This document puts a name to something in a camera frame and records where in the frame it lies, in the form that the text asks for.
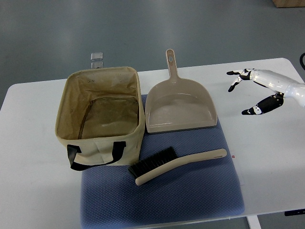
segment white table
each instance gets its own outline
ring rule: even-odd
[[[305,109],[293,99],[264,115],[241,115],[272,95],[251,81],[228,88],[227,71],[269,69],[303,82],[286,59],[179,68],[210,92],[231,154],[243,177],[245,211],[238,217],[305,208]],[[139,72],[142,94],[168,70]],[[65,80],[22,83],[0,111],[0,228],[79,228],[81,172],[69,167],[55,120]]]

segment beige brush handle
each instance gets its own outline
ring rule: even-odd
[[[202,153],[198,153],[198,154],[182,156],[182,157],[179,157],[164,165],[161,165],[161,166],[149,171],[148,173],[145,173],[142,176],[136,178],[135,183],[136,183],[136,185],[142,185],[142,184],[146,183],[147,181],[150,181],[151,179],[154,179],[155,177],[157,177],[163,173],[166,173],[174,168],[177,168],[179,166],[183,166],[183,165],[191,163],[191,162],[221,158],[226,155],[227,155],[227,151],[225,149],[216,149],[216,150],[202,152]]]

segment gray floor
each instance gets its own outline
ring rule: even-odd
[[[284,57],[305,79],[305,8],[277,9],[272,0],[0,0],[0,106],[15,83],[67,78],[91,67],[166,69]],[[262,229],[304,228],[304,216],[259,216]],[[246,219],[171,228],[248,228]]]

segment cardboard box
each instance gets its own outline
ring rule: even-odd
[[[305,0],[272,0],[277,8],[305,7]]]

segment hand brush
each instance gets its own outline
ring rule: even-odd
[[[227,155],[225,149],[217,149],[197,154],[178,157],[173,147],[169,147],[160,151],[144,160],[141,160],[134,165],[128,167],[128,170],[136,178],[135,183],[142,185],[147,181],[166,173],[179,166],[216,158],[221,158]]]

